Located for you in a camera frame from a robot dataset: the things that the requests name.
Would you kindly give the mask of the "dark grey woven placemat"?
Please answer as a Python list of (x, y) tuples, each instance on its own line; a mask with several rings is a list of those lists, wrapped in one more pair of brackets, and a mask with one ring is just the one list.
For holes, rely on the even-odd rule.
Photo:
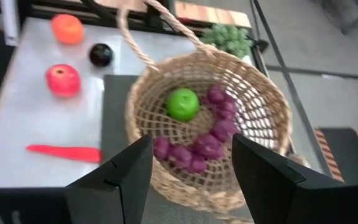
[[(125, 149), (129, 142), (125, 127), (125, 106), (135, 75), (105, 75), (101, 149), (104, 161)], [(213, 214), (172, 203), (149, 188), (141, 224), (225, 224)]]

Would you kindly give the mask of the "red apple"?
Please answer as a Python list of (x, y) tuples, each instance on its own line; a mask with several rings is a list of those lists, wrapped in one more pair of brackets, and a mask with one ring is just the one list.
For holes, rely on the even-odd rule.
[(81, 78), (72, 66), (56, 64), (45, 72), (48, 89), (53, 95), (62, 98), (70, 98), (81, 90)]

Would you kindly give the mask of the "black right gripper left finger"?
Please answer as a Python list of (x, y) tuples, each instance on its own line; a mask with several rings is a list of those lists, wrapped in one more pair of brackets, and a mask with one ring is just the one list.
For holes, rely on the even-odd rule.
[(141, 224), (153, 140), (143, 136), (65, 188), (72, 224)]

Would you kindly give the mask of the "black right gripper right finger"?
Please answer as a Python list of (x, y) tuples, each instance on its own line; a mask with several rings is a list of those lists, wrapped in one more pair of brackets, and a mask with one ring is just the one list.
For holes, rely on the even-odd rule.
[(332, 223), (343, 183), (283, 157), (241, 134), (232, 166), (255, 224)]

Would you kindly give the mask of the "green apple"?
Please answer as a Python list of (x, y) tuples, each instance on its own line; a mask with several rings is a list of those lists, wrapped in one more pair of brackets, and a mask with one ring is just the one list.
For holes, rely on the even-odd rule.
[(200, 103), (197, 94), (189, 88), (173, 90), (166, 100), (168, 115), (181, 122), (193, 119), (198, 112)]

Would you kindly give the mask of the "dark plum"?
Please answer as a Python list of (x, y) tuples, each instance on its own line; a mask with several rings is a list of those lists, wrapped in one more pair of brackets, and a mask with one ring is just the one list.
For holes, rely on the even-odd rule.
[(114, 59), (114, 51), (107, 44), (97, 43), (89, 50), (89, 60), (97, 67), (106, 67)]

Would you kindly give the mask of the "green grape bunch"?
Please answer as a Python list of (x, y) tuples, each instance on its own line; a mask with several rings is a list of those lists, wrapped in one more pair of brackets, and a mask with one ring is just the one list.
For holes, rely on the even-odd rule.
[(203, 32), (201, 41), (243, 59), (249, 55), (252, 46), (252, 40), (249, 39), (248, 34), (248, 30), (237, 28), (234, 25), (215, 24)]

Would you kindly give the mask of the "red chili pepper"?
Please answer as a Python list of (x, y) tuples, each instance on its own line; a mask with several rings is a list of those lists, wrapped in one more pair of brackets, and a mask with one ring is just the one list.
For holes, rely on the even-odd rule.
[(27, 146), (25, 149), (54, 157), (92, 163), (101, 162), (103, 157), (102, 152), (95, 147), (61, 147), (33, 144)]

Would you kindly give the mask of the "black striped-edge floor mat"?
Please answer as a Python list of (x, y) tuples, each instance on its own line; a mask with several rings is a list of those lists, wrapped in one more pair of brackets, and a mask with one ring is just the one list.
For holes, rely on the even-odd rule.
[(358, 184), (358, 134), (351, 128), (316, 128), (316, 139), (330, 175), (345, 184)]

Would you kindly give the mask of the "orange fruit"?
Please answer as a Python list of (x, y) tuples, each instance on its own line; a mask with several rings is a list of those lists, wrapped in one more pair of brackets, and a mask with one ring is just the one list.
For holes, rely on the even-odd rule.
[(58, 14), (51, 19), (55, 38), (64, 44), (79, 44), (85, 37), (81, 21), (70, 14)]

